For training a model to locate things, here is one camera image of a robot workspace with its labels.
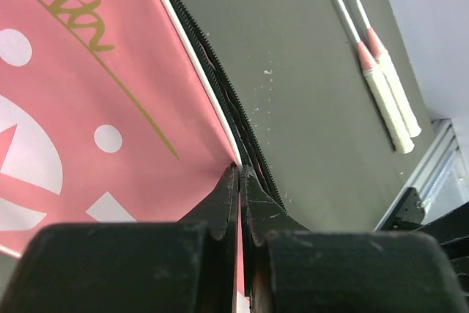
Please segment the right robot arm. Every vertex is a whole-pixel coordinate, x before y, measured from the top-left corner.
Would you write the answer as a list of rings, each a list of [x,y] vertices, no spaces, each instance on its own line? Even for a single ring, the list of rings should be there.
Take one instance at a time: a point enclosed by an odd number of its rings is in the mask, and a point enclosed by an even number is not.
[[[416,188],[408,187],[385,217],[380,231],[424,232],[445,251],[457,275],[462,293],[468,298],[468,203],[424,224],[425,210]]]

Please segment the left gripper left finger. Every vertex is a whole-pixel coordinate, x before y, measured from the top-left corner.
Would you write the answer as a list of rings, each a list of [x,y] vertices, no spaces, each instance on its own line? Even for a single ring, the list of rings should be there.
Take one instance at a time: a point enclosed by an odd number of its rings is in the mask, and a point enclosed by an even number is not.
[[[54,224],[31,240],[3,312],[234,312],[240,173],[171,223]]]

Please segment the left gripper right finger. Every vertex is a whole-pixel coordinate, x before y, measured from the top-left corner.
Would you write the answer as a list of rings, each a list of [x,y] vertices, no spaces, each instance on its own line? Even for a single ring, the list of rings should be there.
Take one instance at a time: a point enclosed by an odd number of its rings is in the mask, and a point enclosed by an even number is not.
[[[466,312],[440,244],[424,232],[312,232],[246,167],[240,177],[252,312]]]

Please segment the pink sport racket bag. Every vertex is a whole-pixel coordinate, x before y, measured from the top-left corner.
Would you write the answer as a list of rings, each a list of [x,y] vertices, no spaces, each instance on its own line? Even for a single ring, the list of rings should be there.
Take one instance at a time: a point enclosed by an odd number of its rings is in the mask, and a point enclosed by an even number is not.
[[[171,223],[251,167],[243,106],[180,0],[1,0],[1,251],[54,224]],[[245,291],[240,183],[237,304]]]

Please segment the pink badminton racket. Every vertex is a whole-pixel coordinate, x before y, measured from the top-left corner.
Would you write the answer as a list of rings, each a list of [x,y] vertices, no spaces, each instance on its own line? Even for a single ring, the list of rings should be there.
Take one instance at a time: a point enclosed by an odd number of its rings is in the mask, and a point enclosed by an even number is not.
[[[366,14],[365,8],[361,0],[354,0],[357,5],[358,12],[361,16],[364,26],[366,27],[366,34],[369,42],[369,50],[373,57],[376,59],[380,69],[382,70],[385,79],[388,83],[390,91],[396,101],[396,105],[399,109],[407,132],[411,138],[415,138],[420,135],[421,127],[418,120],[413,112],[410,102],[407,98],[405,90],[400,81],[399,74],[396,71],[395,65],[388,52],[388,49],[384,46],[382,40],[374,30],[368,15]]]
[[[344,23],[350,31],[355,43],[358,59],[373,98],[375,99],[379,111],[384,119],[385,126],[391,137],[394,149],[397,153],[408,154],[412,152],[415,145],[407,132],[396,101],[390,91],[385,76],[380,69],[376,59],[369,50],[369,42],[364,42],[359,35],[355,22],[347,9],[345,0],[335,0],[339,12],[344,18]]]

